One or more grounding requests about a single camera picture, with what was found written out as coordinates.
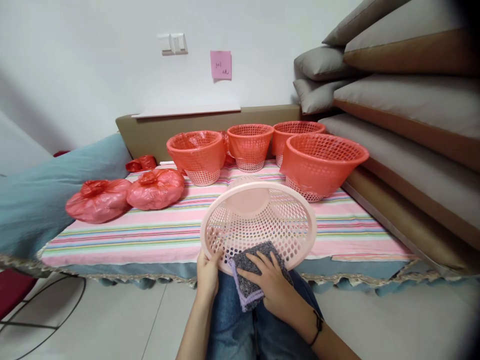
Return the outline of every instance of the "striped tablecloth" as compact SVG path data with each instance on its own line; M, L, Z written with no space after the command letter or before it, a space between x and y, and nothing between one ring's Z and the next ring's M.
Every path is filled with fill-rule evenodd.
M167 161L159 168L175 168L175 165ZM224 167L218 182L210 186L194 186L187 179L182 199L169 208L155 211L133 208L103 224L75 221L46 244L39 258L51 267L195 262L200 251L200 224L208 207L227 191L231 181L243 175L246 174L236 167ZM265 181L285 181L274 160L266 161L261 171L251 175ZM127 179L133 182L138 176L131 174ZM416 259L341 188L311 205L316 214L317 237L307 259Z

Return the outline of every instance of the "sofa cushion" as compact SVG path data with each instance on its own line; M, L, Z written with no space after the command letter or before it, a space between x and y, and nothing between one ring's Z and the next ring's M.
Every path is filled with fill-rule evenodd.
M37 252L74 222L67 200L87 180L125 178L131 159L116 133L9 177L0 187L0 261L37 265Z
M314 81L338 80L364 73L344 63L344 50L340 47L316 47L298 56L293 63Z
M480 274L480 251L462 241L367 169L357 167L342 188L442 276Z
M332 82L316 82L308 79L298 79L293 82L300 99L303 114L324 113L333 108L334 91L355 80L338 80Z
M321 119L329 133L362 144L363 166L476 249L480 249L480 174L349 114Z
M476 79L372 75L335 91L333 104L480 172Z
M328 34L325 40L322 41L322 44L345 46L362 31L408 1L363 0Z
M411 0L350 41L343 60L372 73L478 73L468 32L447 0Z

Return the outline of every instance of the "blue jeans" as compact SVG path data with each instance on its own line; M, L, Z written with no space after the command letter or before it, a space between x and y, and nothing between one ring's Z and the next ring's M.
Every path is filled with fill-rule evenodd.
M310 286L292 270L293 287L320 316ZM213 303L207 359L317 359L302 337L271 314L263 301L252 312L242 312L234 278L218 272L218 294Z

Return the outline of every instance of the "sponge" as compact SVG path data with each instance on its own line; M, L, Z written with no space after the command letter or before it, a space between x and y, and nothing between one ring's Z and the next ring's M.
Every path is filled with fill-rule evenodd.
M278 264L280 265L281 272L283 277L288 280L288 282L293 285L292 279L290 278L289 272L285 267L285 263L280 257L277 249L275 249L274 244L271 241L263 242L254 247L251 247L247 250L244 250L241 253L236 254L231 257L228 261L228 264L231 267L233 272L233 278L235 279L236 289L238 291L238 296L240 297L241 310L244 313L250 312L262 301L265 297L264 292L260 286L254 284L253 282L247 280L243 276L240 276L237 273L237 268L243 269L250 273L261 275L262 272L259 270L257 265L249 260L247 254L252 254L257 256L257 252L264 254L268 259L270 259L270 252L276 257Z

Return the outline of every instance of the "person's right hand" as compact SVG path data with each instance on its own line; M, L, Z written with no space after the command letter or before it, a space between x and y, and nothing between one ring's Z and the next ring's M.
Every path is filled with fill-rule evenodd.
M263 290L265 295L263 304L269 312L284 322L290 323L292 319L289 318L289 315L294 312L292 311L293 307L299 301L304 302L304 300L287 279L284 278L282 269L273 252L270 252L271 261L259 251L256 254L258 257L249 253L246 254L246 257L258 267L261 275L241 268L237 268L237 272L240 276L257 284Z

